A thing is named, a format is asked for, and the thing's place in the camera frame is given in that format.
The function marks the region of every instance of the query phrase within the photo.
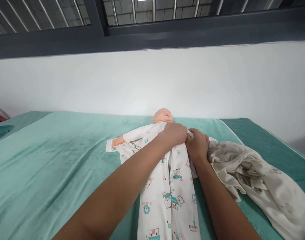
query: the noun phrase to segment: dark gray window frame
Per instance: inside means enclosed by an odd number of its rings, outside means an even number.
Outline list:
[[[110,27],[85,5],[91,26],[0,35],[0,59],[305,40],[305,7]]]

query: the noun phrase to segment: person's left hand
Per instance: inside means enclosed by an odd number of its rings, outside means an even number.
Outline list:
[[[173,146],[176,146],[186,141],[187,128],[180,123],[167,123],[163,130],[163,135]]]

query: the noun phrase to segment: bed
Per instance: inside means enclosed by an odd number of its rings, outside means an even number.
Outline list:
[[[28,112],[0,123],[0,240],[51,239],[120,165],[119,153],[105,152],[107,140],[151,122],[146,116]],[[175,122],[253,148],[305,192],[305,157],[251,120]],[[201,237],[216,239],[198,179],[194,185]],[[262,239],[282,239],[249,197],[242,195],[238,205]],[[139,197],[111,239],[136,239],[138,211]]]

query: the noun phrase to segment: person's right hand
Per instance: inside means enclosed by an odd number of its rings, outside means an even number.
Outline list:
[[[190,128],[189,131],[194,134],[194,138],[191,139],[190,135],[187,134],[186,146],[193,163],[198,165],[202,162],[208,162],[207,152],[210,143],[209,137],[195,128]]]

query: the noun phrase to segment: teal towel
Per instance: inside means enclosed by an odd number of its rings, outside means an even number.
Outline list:
[[[175,121],[219,141],[239,143],[220,120]],[[120,165],[119,153],[105,152],[107,140],[151,122],[152,117],[143,116],[55,112],[2,139],[0,240],[51,239]],[[202,239],[215,239],[198,179],[194,185]],[[263,239],[282,239],[247,196],[239,206]],[[138,210],[139,198],[111,239],[136,239]]]

